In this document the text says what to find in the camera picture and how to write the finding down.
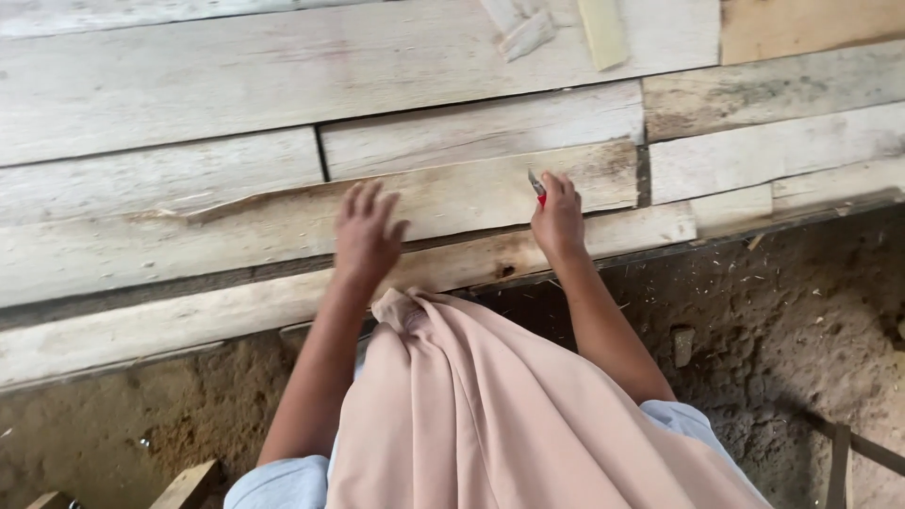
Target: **small stone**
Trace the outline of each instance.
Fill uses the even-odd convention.
[[[685,327],[672,332],[673,360],[676,368],[687,366],[691,362],[691,350],[694,346],[694,329]]]

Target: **stacked wooden planks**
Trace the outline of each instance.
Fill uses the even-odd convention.
[[[477,1],[130,2],[0,17],[0,391],[310,320],[360,179],[413,220],[385,288],[436,292],[548,270],[526,168],[573,177],[595,258],[905,187],[905,42],[860,45],[870,20],[714,67],[758,33],[726,21],[745,2],[625,0],[628,60],[597,72],[574,0],[508,63]]]

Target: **dirt ground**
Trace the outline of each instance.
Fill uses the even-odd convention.
[[[711,419],[765,497],[776,508],[815,507],[830,450],[803,410],[905,453],[905,352],[895,330],[905,313],[903,261],[899,206],[768,235],[753,251],[719,245],[602,275],[677,396]],[[481,300],[575,348],[554,284]],[[696,335],[691,362],[677,369],[679,327]],[[63,490],[86,509],[146,509],[180,470],[213,457],[233,482],[254,464],[298,348],[260,334],[0,399],[0,506],[25,508]],[[905,500],[905,478],[859,456],[853,472],[857,507]]]

